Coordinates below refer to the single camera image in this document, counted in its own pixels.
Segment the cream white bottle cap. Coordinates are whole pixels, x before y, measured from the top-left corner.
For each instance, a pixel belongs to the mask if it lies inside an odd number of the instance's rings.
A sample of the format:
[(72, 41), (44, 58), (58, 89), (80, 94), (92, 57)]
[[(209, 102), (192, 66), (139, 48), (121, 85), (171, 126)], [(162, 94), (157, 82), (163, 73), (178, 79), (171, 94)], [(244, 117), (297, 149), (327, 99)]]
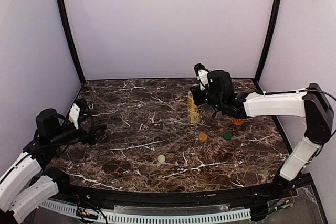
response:
[(157, 158), (158, 158), (157, 161), (158, 161), (160, 164), (164, 164), (165, 161), (166, 161), (166, 157), (165, 157), (164, 155), (159, 155)]

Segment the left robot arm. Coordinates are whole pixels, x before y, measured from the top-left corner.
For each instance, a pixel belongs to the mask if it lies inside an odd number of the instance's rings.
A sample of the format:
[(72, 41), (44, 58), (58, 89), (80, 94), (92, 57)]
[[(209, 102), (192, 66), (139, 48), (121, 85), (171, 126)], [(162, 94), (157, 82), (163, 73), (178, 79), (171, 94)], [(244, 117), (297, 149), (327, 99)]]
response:
[(23, 223), (45, 200), (69, 193), (69, 175), (59, 168), (48, 167), (49, 163), (62, 155), (60, 147), (77, 143), (95, 145), (107, 128), (91, 124), (88, 131), (83, 129), (80, 124), (93, 118), (88, 109), (81, 112), (76, 106), (70, 115), (68, 119), (56, 109), (45, 109), (36, 117), (33, 140), (1, 176), (1, 223)]

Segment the orange juice bottle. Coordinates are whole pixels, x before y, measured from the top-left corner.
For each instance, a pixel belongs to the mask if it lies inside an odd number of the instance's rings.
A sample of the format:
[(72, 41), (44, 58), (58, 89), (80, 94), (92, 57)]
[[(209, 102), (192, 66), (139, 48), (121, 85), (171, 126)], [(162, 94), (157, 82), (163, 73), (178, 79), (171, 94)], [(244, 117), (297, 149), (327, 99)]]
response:
[(245, 123), (245, 119), (232, 118), (232, 124), (237, 127), (241, 127)]

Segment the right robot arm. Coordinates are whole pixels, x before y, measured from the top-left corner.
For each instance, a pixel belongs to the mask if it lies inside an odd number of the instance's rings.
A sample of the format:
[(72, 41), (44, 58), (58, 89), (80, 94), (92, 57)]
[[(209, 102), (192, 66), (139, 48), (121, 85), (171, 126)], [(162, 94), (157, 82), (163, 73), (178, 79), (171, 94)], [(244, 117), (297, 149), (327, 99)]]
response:
[(190, 88), (194, 104), (207, 104), (215, 113), (235, 119), (257, 116), (297, 116), (306, 119), (306, 131), (278, 172), (280, 180), (293, 181), (299, 172), (335, 135), (334, 111), (328, 94), (316, 83), (282, 92), (236, 93), (229, 72), (194, 66), (198, 84)]

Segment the gold bottle cap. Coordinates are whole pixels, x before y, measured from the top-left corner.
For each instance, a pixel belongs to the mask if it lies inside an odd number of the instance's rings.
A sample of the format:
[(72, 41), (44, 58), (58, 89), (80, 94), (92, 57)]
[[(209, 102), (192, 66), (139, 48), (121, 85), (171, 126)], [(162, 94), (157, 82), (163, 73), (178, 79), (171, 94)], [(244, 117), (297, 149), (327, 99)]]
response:
[(200, 142), (205, 143), (205, 142), (207, 142), (207, 140), (208, 140), (208, 136), (207, 136), (207, 134), (205, 134), (205, 133), (201, 133), (201, 134), (198, 136), (198, 139), (199, 139)]

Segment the green bottle cap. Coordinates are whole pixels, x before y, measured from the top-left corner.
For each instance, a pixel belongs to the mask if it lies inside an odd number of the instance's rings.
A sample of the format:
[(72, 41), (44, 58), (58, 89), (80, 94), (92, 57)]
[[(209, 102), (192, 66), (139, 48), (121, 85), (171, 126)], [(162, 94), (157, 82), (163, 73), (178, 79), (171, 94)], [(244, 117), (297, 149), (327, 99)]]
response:
[(223, 134), (223, 139), (226, 140), (226, 141), (230, 141), (232, 139), (232, 134), (229, 133), (229, 132), (226, 132)]

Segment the yellow tea bottle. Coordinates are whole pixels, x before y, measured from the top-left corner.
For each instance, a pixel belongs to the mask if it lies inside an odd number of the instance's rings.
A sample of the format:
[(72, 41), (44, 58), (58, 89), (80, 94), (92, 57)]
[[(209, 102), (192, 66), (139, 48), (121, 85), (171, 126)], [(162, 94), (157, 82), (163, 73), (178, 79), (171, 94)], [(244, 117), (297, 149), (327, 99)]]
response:
[(201, 122), (201, 111), (202, 111), (202, 106), (196, 106), (193, 95), (191, 91), (188, 92), (187, 96), (187, 101), (188, 101), (188, 121), (191, 124), (199, 124)]

